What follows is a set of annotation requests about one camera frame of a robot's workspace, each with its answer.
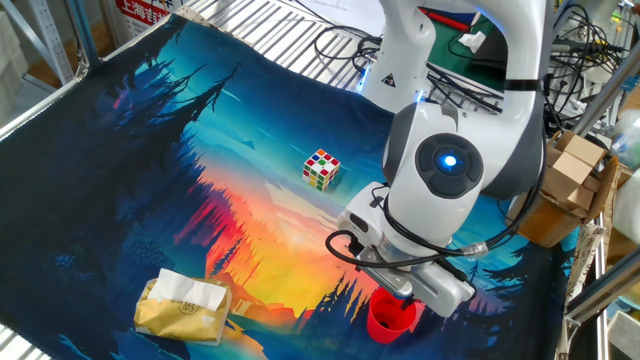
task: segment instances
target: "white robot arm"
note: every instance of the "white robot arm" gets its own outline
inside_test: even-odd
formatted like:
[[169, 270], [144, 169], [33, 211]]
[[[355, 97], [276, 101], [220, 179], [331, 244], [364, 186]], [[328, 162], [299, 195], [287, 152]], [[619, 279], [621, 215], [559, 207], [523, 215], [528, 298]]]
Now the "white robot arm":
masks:
[[[486, 244], [445, 249], [478, 196], [510, 198], [541, 180], [542, 88], [553, 5], [544, 0], [468, 0], [452, 9], [448, 1], [381, 2], [387, 30], [362, 94], [397, 112], [382, 161], [389, 186], [372, 183], [360, 191], [339, 217], [341, 231], [327, 239], [327, 247], [347, 261], [330, 241], [350, 236], [349, 250], [357, 259], [350, 262], [396, 296], [419, 299], [447, 317], [475, 289], [442, 257], [487, 251]], [[491, 19], [507, 41], [499, 115], [415, 102], [425, 85], [435, 38], [431, 21], [417, 6], [467, 11], [470, 5]], [[382, 81], [389, 74], [394, 86]]]

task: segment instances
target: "tissue box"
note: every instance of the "tissue box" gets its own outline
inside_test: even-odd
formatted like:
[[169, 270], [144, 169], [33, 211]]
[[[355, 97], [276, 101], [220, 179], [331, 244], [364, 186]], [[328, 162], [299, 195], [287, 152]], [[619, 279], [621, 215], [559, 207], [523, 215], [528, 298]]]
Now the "tissue box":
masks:
[[133, 321], [140, 333], [217, 346], [230, 306], [227, 284], [162, 269], [147, 282]]

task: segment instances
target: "rubik's cube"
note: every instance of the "rubik's cube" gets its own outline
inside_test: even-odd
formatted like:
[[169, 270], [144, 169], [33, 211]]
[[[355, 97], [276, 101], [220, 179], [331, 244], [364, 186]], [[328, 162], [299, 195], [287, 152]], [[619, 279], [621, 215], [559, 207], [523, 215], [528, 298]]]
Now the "rubik's cube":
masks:
[[325, 191], [333, 182], [338, 170], [340, 161], [326, 151], [318, 150], [304, 163], [302, 180], [320, 191]]

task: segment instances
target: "yellow tissue box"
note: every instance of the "yellow tissue box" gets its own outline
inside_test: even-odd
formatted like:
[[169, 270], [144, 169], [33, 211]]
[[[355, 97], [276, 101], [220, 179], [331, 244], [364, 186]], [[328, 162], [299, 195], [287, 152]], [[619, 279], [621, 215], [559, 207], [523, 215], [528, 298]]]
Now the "yellow tissue box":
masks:
[[136, 314], [133, 319], [136, 331], [168, 339], [217, 346], [220, 343], [229, 307], [231, 306], [229, 286], [213, 279], [190, 280], [216, 285], [226, 290], [215, 311], [204, 306], [181, 301], [179, 296], [149, 299], [149, 294], [158, 281], [158, 279], [153, 279], [147, 282], [136, 307]]

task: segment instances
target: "forest landscape print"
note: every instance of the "forest landscape print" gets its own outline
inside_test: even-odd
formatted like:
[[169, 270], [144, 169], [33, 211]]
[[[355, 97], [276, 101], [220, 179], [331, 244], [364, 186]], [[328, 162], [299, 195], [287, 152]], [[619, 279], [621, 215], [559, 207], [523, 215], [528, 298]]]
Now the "forest landscape print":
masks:
[[[548, 355], [572, 244], [519, 236], [451, 260], [478, 288], [453, 316], [421, 306], [394, 343], [369, 338], [377, 284], [324, 239], [361, 188], [384, 181], [392, 118], [171, 16], [0, 141], [0, 322], [61, 359]], [[301, 179], [318, 149], [342, 163], [325, 193]], [[503, 220], [481, 198], [452, 246]], [[160, 268], [230, 285], [219, 347], [133, 330]]]

